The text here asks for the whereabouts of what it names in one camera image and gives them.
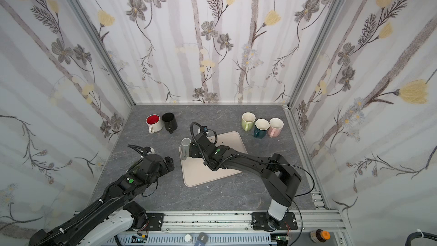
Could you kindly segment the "grey mug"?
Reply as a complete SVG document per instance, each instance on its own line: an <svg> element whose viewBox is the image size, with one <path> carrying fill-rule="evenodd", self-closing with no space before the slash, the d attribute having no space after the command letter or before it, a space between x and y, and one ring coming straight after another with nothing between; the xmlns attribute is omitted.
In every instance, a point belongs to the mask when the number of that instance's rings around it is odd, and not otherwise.
<svg viewBox="0 0 437 246"><path fill-rule="evenodd" d="M191 150L191 139L184 138L181 141L181 145L180 145L180 157L182 161L185 161L188 157L190 157L190 150Z"/></svg>

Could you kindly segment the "black mug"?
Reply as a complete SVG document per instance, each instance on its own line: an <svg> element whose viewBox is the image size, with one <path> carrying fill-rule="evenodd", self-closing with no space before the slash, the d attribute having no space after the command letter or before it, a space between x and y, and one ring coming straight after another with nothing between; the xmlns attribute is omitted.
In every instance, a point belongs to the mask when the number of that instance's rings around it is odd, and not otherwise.
<svg viewBox="0 0 437 246"><path fill-rule="evenodd" d="M163 114L162 121L163 121L163 124L164 124L166 131L168 131L170 134L173 134L177 130L178 123L177 123L175 115L173 113L168 112L168 113Z"/></svg>

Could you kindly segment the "white mug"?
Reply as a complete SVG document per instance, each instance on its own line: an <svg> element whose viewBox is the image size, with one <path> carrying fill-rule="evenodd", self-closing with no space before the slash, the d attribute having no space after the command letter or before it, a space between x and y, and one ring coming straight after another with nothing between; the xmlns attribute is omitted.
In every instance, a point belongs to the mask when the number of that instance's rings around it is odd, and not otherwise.
<svg viewBox="0 0 437 246"><path fill-rule="evenodd" d="M146 118L146 124L148 125L150 134L160 132L163 129L163 121L160 116L156 114L148 116Z"/></svg>

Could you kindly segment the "light green mug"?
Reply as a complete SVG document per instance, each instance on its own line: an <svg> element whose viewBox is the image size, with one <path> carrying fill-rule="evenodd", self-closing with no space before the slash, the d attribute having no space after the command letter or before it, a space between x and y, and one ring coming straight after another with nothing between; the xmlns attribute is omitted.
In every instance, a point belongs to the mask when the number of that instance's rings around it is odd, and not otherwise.
<svg viewBox="0 0 437 246"><path fill-rule="evenodd" d="M256 116L253 113L245 112L242 115L242 119L241 119L242 129L246 132L249 132L252 129L255 121L256 121Z"/></svg>

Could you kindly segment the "dark green mug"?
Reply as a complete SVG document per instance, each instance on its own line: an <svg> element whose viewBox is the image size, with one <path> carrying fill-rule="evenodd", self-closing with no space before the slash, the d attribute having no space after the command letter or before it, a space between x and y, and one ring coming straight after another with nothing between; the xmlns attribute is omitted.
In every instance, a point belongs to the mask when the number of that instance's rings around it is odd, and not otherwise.
<svg viewBox="0 0 437 246"><path fill-rule="evenodd" d="M270 124L267 120L259 118L254 125L254 138L264 138L270 128Z"/></svg>

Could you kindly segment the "pink mug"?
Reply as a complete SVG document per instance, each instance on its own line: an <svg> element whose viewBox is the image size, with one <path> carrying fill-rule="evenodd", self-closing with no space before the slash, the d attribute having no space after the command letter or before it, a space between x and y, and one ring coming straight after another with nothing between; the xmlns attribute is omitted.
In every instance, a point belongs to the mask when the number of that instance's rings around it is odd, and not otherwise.
<svg viewBox="0 0 437 246"><path fill-rule="evenodd" d="M282 129L284 127L284 122L280 118L272 118L269 121L269 125L270 127L268 129L267 134L270 138L275 138L278 137L282 132Z"/></svg>

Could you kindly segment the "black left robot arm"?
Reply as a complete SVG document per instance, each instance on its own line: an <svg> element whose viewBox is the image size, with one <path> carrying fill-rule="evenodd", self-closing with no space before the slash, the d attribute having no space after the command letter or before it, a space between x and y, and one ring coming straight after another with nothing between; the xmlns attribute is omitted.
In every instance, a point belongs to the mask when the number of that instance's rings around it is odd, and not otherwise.
<svg viewBox="0 0 437 246"><path fill-rule="evenodd" d="M124 175L110 183L102 196L80 213L49 232L39 230L30 238L30 246L77 246L86 235L116 210L145 192L159 178L172 172L174 159L162 157L151 147L129 144L128 148L140 154Z"/></svg>

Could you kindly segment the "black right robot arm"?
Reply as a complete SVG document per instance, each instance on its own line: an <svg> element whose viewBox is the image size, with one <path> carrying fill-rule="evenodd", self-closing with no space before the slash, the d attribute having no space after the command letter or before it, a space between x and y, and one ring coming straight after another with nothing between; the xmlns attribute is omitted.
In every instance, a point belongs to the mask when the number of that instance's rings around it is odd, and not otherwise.
<svg viewBox="0 0 437 246"><path fill-rule="evenodd" d="M218 145L218 135L214 134L214 142L207 137L208 128L197 122L190 125L191 146L190 157L201 158L203 165L210 171L238 170L243 173L254 174L262 180L271 197L271 203L264 216L254 213L251 228L273 232L285 227L291 230L287 216L289 207L296 197L309 194L298 194L302 176L297 169L309 172L301 166L289 164L280 154L275 153L270 157L257 157L237 151L226 145Z"/></svg>

